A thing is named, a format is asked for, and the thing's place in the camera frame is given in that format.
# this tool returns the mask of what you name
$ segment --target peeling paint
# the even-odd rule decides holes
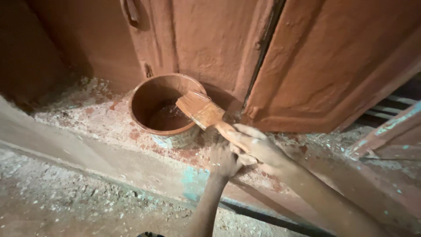
[[[183,196],[190,200],[198,201],[200,195],[202,195],[205,190],[209,174],[209,170],[195,169],[193,167],[188,167],[184,170],[183,178],[181,179],[184,188]]]
[[[419,113],[421,111],[421,102],[418,102],[416,104],[414,104],[413,108],[411,111],[409,111],[407,114],[405,114],[404,116],[400,117],[400,118],[394,118],[394,119],[390,119],[388,122],[386,122],[385,126],[382,128],[379,128],[375,134],[378,136],[384,132],[387,132],[388,130],[393,129],[396,125],[404,122],[405,120],[407,120],[408,118],[416,115],[417,113]]]

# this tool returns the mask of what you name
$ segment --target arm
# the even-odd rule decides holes
[[[216,210],[226,184],[242,167],[236,155],[228,147],[228,142],[220,138],[210,151],[210,175],[205,191],[187,229],[187,237],[211,237]]]
[[[236,124],[235,127],[240,132],[234,132],[232,135],[249,145],[251,153],[244,154],[231,144],[232,150],[240,157],[252,156],[265,163],[262,168],[267,173],[279,177],[310,204],[328,221],[338,236],[390,236],[368,213],[290,159],[264,133],[241,124]]]

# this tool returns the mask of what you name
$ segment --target paint splatter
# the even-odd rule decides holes
[[[184,188],[183,196],[190,200],[198,201],[199,195],[205,190],[208,177],[209,170],[188,167],[183,172],[183,178],[181,179]]]

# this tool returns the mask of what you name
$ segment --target hand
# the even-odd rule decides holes
[[[229,141],[220,136],[218,142],[210,149],[210,172],[224,177],[231,178],[242,167],[237,155],[229,149]]]
[[[250,147],[250,153],[246,154],[239,147],[232,144],[230,149],[239,156],[239,160],[253,160],[258,159],[266,165],[279,168],[286,162],[292,160],[276,146],[264,133],[256,128],[249,127],[243,124],[234,124],[238,132],[228,131],[228,134],[234,139],[244,143]]]

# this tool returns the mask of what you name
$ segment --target wooden door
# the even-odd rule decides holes
[[[153,75],[176,72],[191,76],[222,108],[241,109],[276,2],[121,2],[144,70]]]
[[[421,1],[286,0],[242,122],[331,132],[420,68]]]

